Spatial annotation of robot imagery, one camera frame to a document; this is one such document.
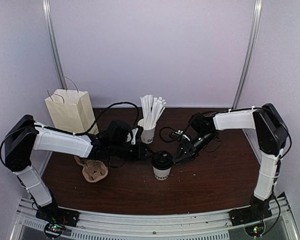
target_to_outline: wooden table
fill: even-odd
[[[158,132],[163,126],[183,129],[190,116],[211,109],[167,108],[157,123],[155,138],[149,146],[154,151],[175,154],[178,143],[164,143]],[[114,108],[98,121],[100,130],[111,120],[132,124],[133,108]],[[53,153],[43,174],[61,207],[85,211],[161,215],[202,213],[246,206],[258,179],[259,163],[242,130],[220,133],[223,144],[215,152],[201,151],[193,162],[174,165],[164,181],[155,179],[150,160],[127,162],[121,168],[110,168],[108,176],[89,183],[74,157]],[[206,151],[219,143],[211,142]]]

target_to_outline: paper bag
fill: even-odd
[[[45,99],[54,127],[72,133],[82,133],[95,121],[89,93],[87,91],[57,89]],[[90,134],[97,134],[97,124]]]

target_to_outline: wire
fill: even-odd
[[[197,117],[199,117],[199,116],[201,116],[201,115],[204,115],[204,114],[207,114],[207,113],[210,113],[211,111],[208,111],[208,112],[199,112],[198,113],[198,115],[196,115],[194,118],[192,118],[190,121],[189,121],[189,123],[187,124],[187,126],[184,128],[184,130],[182,131],[182,133],[180,134],[180,136],[179,137],[177,137],[176,139],[171,139],[171,140],[166,140],[166,139],[164,139],[163,138],[163,136],[162,136],[162,132],[163,132],[163,130],[165,130],[165,129],[170,129],[170,130],[172,130],[173,132],[176,132],[176,130],[174,130],[172,127],[170,127],[170,126],[164,126],[164,127],[162,127],[161,129],[160,129],[160,131],[159,131],[159,137],[160,137],[160,139],[163,141],[163,142],[165,142],[165,143],[173,143],[173,142],[175,142],[175,141],[178,141],[178,140],[180,140],[181,138],[182,138],[182,136],[184,135],[184,134],[186,134],[186,131],[189,129],[189,127],[191,126],[191,123],[197,118]]]
[[[273,198],[274,198],[276,204],[278,205],[278,208],[279,208],[279,214],[278,214],[278,217],[276,218],[275,222],[273,223],[273,225],[269,228],[269,230],[266,231],[265,233],[263,233],[261,236],[264,236],[264,235],[268,234],[268,233],[275,227],[275,225],[276,225],[277,222],[279,221],[279,218],[280,218],[280,215],[281,215],[281,207],[280,207],[280,204],[279,204],[279,202],[278,202],[278,199],[277,199],[277,197],[276,197],[276,195],[275,195],[274,188],[275,188],[275,186],[272,187],[272,195],[273,195]]]
[[[5,141],[13,134],[17,133],[17,132],[20,132],[20,131],[23,131],[24,129],[26,129],[26,127],[22,127],[22,128],[19,128],[13,132],[10,132],[7,136],[5,136],[5,138],[2,140],[1,144],[0,144],[0,161],[1,163],[7,168],[7,165],[6,163],[4,162],[3,158],[2,158],[2,148],[5,144]]]
[[[162,132],[163,132],[163,130],[165,130],[165,129],[170,129],[170,130],[172,130],[173,132],[176,132],[176,130],[174,130],[172,127],[170,127],[170,126],[164,126],[164,127],[162,127],[161,129],[160,129],[160,131],[159,131],[159,138],[161,139],[161,141],[163,141],[164,143],[172,143],[172,142],[174,142],[175,141],[175,139],[171,139],[171,140],[166,140],[166,139],[164,139],[164,137],[162,136]]]
[[[87,131],[84,131],[84,132],[81,132],[81,133],[76,133],[75,135],[76,136],[82,136],[82,135],[85,135],[87,134],[88,132],[91,131],[91,129],[94,127],[94,125],[97,123],[97,121],[101,118],[101,116],[103,114],[106,113],[106,111],[108,111],[110,108],[112,108],[113,106],[117,106],[117,105],[122,105],[122,104],[128,104],[128,105],[132,105],[134,106],[134,108],[136,109],[136,117],[135,117],[135,120],[134,120],[134,123],[132,125],[132,127],[135,127],[137,125],[137,122],[138,122],[138,119],[139,119],[139,108],[137,105],[135,105],[134,103],[132,102],[129,102],[129,101],[121,101],[121,102],[115,102],[113,104],[111,104],[110,106],[106,107],[106,109],[104,109],[94,120],[93,124],[88,128]]]
[[[123,165],[125,165],[126,162],[127,162],[127,161],[123,161],[123,163],[121,163],[121,165],[116,166],[116,165],[112,165],[112,164],[111,164],[111,160],[112,160],[111,157],[109,157],[108,160],[109,160],[108,166],[109,166],[109,168],[112,168],[112,169],[119,169],[119,168],[121,168]]]
[[[97,123],[97,121],[101,118],[101,116],[103,114],[106,113],[106,111],[108,111],[110,108],[112,108],[113,106],[117,106],[117,105],[122,105],[122,104],[128,104],[128,105],[132,105],[134,106],[134,108],[136,109],[136,116],[135,116],[135,120],[133,122],[133,125],[132,127],[135,127],[137,125],[137,122],[138,122],[138,119],[139,119],[139,108],[137,105],[135,105],[134,103],[132,102],[129,102],[129,101],[121,101],[121,102],[115,102],[109,106],[107,106],[96,118],[95,120],[93,121],[92,125],[84,132],[78,132],[78,133],[74,133],[74,132],[70,132],[70,131],[65,131],[65,130],[61,130],[61,129],[58,129],[58,128],[55,128],[55,127],[52,127],[52,126],[41,126],[41,125],[34,125],[35,127],[40,127],[40,128],[45,128],[45,129],[49,129],[49,130],[53,130],[53,131],[56,131],[56,132],[60,132],[60,133],[64,133],[64,134],[70,134],[70,135],[74,135],[74,136],[82,136],[82,135],[86,135],[88,134],[91,129],[94,127],[94,125]]]
[[[206,152],[206,153],[213,153],[213,152],[217,151],[218,148],[221,147],[221,145],[223,144],[223,142],[222,142],[221,140],[216,140],[216,139],[214,139],[214,141],[217,142],[217,143],[220,143],[215,149],[213,149],[213,150],[211,150],[211,151],[207,151],[207,150],[205,150],[205,149],[203,148],[202,150],[203,150],[204,152]]]
[[[286,134],[289,138],[289,147],[288,149],[286,150],[286,152],[280,157],[280,159],[283,159],[287,154],[288,152],[291,150],[292,148],[292,138],[291,138],[291,135],[289,133],[289,130],[287,128],[287,126],[284,124],[283,121],[281,121],[277,115],[275,115],[271,110],[269,110],[268,108],[265,108],[265,107],[254,107],[254,108],[240,108],[240,109],[233,109],[233,110],[230,110],[230,112],[238,112],[238,111],[246,111],[246,110],[254,110],[254,109],[261,109],[261,110],[264,110],[266,111],[267,113],[271,114],[281,125],[282,127],[284,128],[284,130],[286,131]]]

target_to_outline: white coffee cup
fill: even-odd
[[[167,151],[158,151],[152,157],[152,166],[154,177],[160,181],[169,177],[171,167],[173,166],[173,156]]]
[[[145,144],[150,144],[154,141],[156,125],[154,125],[154,128],[152,129],[146,129],[144,125],[145,121],[142,118],[138,121],[138,126],[143,127],[143,132],[141,133],[141,141]]]

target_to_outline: white backdrop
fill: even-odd
[[[254,1],[54,0],[64,74],[92,105],[229,107],[245,60]]]

